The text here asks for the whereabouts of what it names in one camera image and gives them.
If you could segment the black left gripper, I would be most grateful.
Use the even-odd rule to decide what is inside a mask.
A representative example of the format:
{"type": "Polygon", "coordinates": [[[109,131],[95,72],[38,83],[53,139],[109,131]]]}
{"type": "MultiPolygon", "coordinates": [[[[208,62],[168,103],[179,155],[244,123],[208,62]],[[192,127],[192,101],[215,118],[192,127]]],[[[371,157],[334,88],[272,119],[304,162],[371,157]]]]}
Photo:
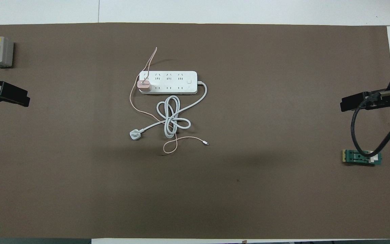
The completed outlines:
{"type": "Polygon", "coordinates": [[[28,97],[27,92],[24,92],[24,89],[9,84],[8,82],[0,81],[0,102],[29,107],[30,97],[28,97]]]}

